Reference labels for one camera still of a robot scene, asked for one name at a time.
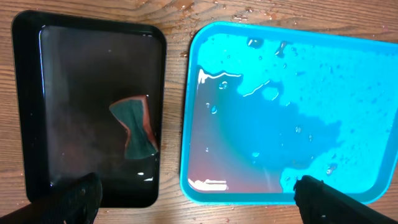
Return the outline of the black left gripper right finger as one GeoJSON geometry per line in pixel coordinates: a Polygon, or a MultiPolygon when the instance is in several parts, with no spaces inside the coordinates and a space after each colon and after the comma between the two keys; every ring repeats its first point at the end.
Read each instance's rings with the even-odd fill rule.
{"type": "Polygon", "coordinates": [[[305,175],[294,185],[303,224],[397,224],[397,221],[305,175]]]}

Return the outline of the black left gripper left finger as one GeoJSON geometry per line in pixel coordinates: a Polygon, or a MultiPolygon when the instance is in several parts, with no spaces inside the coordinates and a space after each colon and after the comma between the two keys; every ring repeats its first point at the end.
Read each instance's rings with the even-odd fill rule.
{"type": "Polygon", "coordinates": [[[1,217],[1,223],[92,224],[103,197],[100,178],[89,173],[66,189],[1,217]]]}

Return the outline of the pink cleaning sponge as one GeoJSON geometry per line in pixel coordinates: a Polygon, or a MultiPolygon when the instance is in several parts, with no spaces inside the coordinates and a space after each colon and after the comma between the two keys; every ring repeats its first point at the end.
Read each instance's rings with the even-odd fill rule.
{"type": "Polygon", "coordinates": [[[109,110],[126,131],[126,159],[140,160],[158,153],[146,95],[121,99],[111,104],[109,110]]]}

